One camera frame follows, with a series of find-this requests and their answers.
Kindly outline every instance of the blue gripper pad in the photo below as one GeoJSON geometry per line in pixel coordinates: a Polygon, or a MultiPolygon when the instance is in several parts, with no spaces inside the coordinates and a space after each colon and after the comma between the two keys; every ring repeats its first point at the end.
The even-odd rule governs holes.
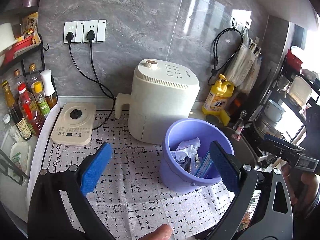
{"type": "Polygon", "coordinates": [[[235,163],[237,162],[235,156],[227,154],[217,141],[210,144],[209,153],[227,190],[237,195],[240,189],[241,173],[238,168],[239,164],[235,163]]]}
{"type": "Polygon", "coordinates": [[[80,190],[84,196],[89,192],[93,192],[101,174],[112,157],[112,147],[109,143],[104,142],[94,155],[87,156],[86,158],[88,157],[93,157],[93,160],[82,174],[80,190]]]}

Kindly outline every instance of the metal screw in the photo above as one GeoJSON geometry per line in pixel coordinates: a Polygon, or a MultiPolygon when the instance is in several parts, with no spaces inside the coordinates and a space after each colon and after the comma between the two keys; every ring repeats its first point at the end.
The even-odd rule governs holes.
{"type": "Polygon", "coordinates": [[[47,174],[47,170],[46,169],[43,169],[40,171],[40,175],[46,175],[47,174]]]}
{"type": "Polygon", "coordinates": [[[71,165],[69,167],[69,171],[76,171],[78,169],[78,166],[77,165],[71,165]]]}
{"type": "Polygon", "coordinates": [[[281,174],[281,171],[280,171],[279,169],[273,169],[273,172],[274,172],[275,174],[278,174],[278,175],[281,174]]]}
{"type": "Polygon", "coordinates": [[[248,165],[248,164],[245,164],[245,165],[243,165],[242,166],[246,171],[251,171],[251,166],[250,165],[248,165]]]}

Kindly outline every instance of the crumpled tissue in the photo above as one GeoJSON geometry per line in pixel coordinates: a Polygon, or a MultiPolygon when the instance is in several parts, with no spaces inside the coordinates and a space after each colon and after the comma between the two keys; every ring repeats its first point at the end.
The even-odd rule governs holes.
{"type": "Polygon", "coordinates": [[[183,141],[179,144],[175,151],[171,151],[172,156],[178,161],[184,160],[186,157],[192,158],[196,156],[196,153],[200,147],[199,138],[195,138],[189,141],[183,141]]]}

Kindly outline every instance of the power cord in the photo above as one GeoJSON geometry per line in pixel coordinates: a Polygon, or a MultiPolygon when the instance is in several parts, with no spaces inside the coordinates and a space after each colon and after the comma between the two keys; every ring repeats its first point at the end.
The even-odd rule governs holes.
{"type": "Polygon", "coordinates": [[[99,129],[102,125],[104,125],[110,118],[111,114],[113,113],[114,109],[115,109],[115,104],[116,104],[116,98],[115,96],[113,95],[113,93],[111,92],[111,90],[109,88],[107,88],[105,85],[101,84],[99,82],[99,79],[97,77],[97,73],[96,73],[96,70],[94,68],[94,65],[93,65],[93,57],[92,57],[92,40],[95,38],[95,34],[94,34],[94,31],[89,31],[88,34],[87,34],[87,40],[89,41],[89,45],[90,45],[90,58],[91,58],[91,65],[92,65],[92,70],[93,70],[93,73],[94,73],[94,76],[96,78],[96,80],[92,79],[92,78],[89,78],[88,76],[86,76],[84,73],[82,73],[82,71],[79,69],[79,67],[77,66],[74,58],[73,58],[73,55],[72,55],[72,51],[71,51],[71,41],[73,40],[73,33],[72,32],[68,32],[67,36],[66,36],[66,40],[68,41],[68,44],[69,44],[69,52],[70,52],[70,56],[71,56],[71,59],[72,59],[72,62],[73,64],[76,66],[77,70],[80,72],[80,74],[82,76],[84,76],[86,79],[92,81],[92,82],[95,82],[99,85],[101,91],[106,95],[106,97],[108,98],[111,98],[113,100],[113,105],[112,105],[112,109],[111,109],[111,112],[109,113],[109,115],[107,116],[107,118],[105,119],[105,121],[100,124],[98,127],[96,128],[93,128],[92,130],[97,130],[99,129]],[[109,93],[110,95],[108,95],[104,90],[103,88],[105,88],[109,93]]]}
{"type": "Polygon", "coordinates": [[[233,59],[233,57],[239,52],[240,48],[241,48],[241,45],[243,43],[243,37],[242,37],[242,34],[240,31],[238,31],[237,29],[235,28],[226,28],[224,29],[223,31],[221,31],[213,40],[213,42],[211,43],[211,46],[210,46],[210,63],[211,65],[213,65],[213,69],[211,70],[211,77],[208,79],[208,86],[212,86],[213,84],[209,84],[210,80],[217,75],[218,71],[221,70],[222,68],[224,68],[225,66],[227,66],[229,64],[229,62],[233,59]],[[231,55],[231,57],[219,68],[219,69],[216,69],[217,66],[218,66],[218,53],[217,53],[217,47],[218,47],[218,42],[219,42],[219,39],[220,37],[227,33],[227,32],[231,32],[231,31],[235,31],[237,33],[240,34],[240,37],[241,37],[241,43],[238,47],[238,49],[236,50],[236,52],[234,54],[231,55]]]}

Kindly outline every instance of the hand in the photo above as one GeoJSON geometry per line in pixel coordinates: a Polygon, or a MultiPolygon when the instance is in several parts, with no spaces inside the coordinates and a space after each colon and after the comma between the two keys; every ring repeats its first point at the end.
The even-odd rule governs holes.
{"type": "MultiPolygon", "coordinates": [[[[282,170],[284,181],[287,185],[291,204],[295,205],[298,202],[298,199],[297,197],[295,197],[294,190],[290,183],[290,165],[285,164],[284,166],[281,167],[281,170],[282,170]]],[[[319,189],[319,182],[316,175],[311,172],[303,172],[301,175],[301,181],[303,184],[309,186],[306,196],[303,200],[303,206],[308,206],[317,195],[317,192],[319,189]]]]}
{"type": "Polygon", "coordinates": [[[168,240],[172,235],[172,228],[167,224],[162,224],[155,231],[149,233],[139,240],[168,240]]]}

